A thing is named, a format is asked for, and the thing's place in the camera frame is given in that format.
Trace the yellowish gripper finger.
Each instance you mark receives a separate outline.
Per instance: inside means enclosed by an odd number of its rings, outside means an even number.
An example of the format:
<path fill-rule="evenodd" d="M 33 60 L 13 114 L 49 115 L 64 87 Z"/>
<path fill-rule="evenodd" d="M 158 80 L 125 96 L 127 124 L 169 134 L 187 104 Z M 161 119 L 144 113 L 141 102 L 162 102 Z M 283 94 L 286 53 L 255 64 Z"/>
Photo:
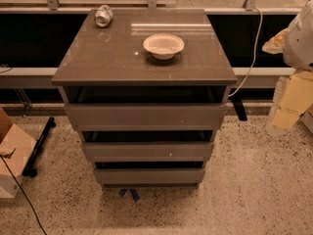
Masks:
<path fill-rule="evenodd" d="M 274 136 L 290 131 L 313 104 L 313 73 L 299 71 L 276 84 L 266 129 Z"/>
<path fill-rule="evenodd" d="M 288 30 L 285 28 L 269 39 L 263 46 L 262 51 L 268 54 L 281 54 L 285 43 L 285 36 Z"/>

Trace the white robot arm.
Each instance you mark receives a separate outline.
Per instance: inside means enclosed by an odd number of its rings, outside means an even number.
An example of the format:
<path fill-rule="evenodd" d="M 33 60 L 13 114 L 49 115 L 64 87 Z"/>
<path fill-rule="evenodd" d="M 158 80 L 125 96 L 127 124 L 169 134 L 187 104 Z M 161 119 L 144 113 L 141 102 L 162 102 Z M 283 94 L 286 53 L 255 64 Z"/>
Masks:
<path fill-rule="evenodd" d="M 283 54 L 284 62 L 294 68 L 289 77 L 276 83 L 267 131 L 282 135 L 290 131 L 313 105 L 313 0 L 309 0 L 289 26 L 268 40 L 262 51 Z"/>

